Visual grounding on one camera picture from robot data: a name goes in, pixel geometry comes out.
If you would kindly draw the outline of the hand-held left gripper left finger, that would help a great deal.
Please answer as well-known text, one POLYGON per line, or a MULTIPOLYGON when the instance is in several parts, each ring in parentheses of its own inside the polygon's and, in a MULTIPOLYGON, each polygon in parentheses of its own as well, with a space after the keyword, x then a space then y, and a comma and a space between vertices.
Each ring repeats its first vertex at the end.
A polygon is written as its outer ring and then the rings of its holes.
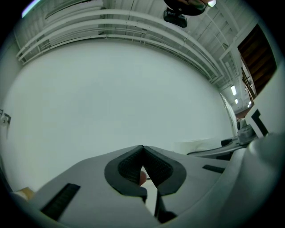
POLYGON ((159 221, 145 206, 139 185, 143 146, 82 160, 33 197, 33 205, 53 225, 69 228, 154 228, 159 221))

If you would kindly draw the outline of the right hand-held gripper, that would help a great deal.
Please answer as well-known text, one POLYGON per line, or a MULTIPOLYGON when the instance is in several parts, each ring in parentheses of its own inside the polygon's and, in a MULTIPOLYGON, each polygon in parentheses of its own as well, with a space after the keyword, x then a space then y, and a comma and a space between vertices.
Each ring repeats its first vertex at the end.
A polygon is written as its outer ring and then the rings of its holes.
POLYGON ((280 64, 246 115, 258 138, 238 138, 216 149, 188 153, 228 161, 216 183, 193 206, 165 223, 166 228, 277 227, 285 201, 285 65, 280 64))

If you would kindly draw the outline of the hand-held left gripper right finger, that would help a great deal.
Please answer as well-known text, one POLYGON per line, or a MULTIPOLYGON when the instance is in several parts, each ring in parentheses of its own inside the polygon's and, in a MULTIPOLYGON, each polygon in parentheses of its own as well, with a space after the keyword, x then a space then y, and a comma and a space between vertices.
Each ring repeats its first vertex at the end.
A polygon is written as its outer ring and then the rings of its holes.
POLYGON ((226 160, 144 146, 144 167, 157 188, 155 217, 166 223, 198 202, 220 178, 226 160))

